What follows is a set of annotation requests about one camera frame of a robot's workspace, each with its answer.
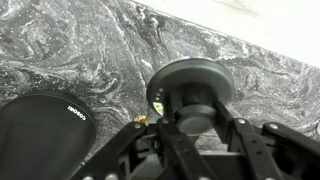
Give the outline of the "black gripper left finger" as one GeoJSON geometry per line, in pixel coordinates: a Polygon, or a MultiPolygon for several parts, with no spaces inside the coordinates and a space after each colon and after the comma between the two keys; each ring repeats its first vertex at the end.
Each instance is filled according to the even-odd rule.
{"type": "Polygon", "coordinates": [[[215,180],[216,175],[196,150],[183,127],[193,120],[212,128],[214,97],[156,97],[150,106],[160,115],[153,124],[130,122],[104,145],[71,180],[132,180],[155,156],[160,168],[156,180],[215,180]]]}

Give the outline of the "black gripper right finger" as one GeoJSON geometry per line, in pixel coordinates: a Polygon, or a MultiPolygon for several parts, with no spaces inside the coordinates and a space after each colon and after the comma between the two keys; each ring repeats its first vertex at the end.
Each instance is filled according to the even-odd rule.
{"type": "Polygon", "coordinates": [[[220,102],[213,127],[229,152],[240,153],[254,180],[320,180],[320,143],[277,122],[261,128],[234,118],[220,102]]]}

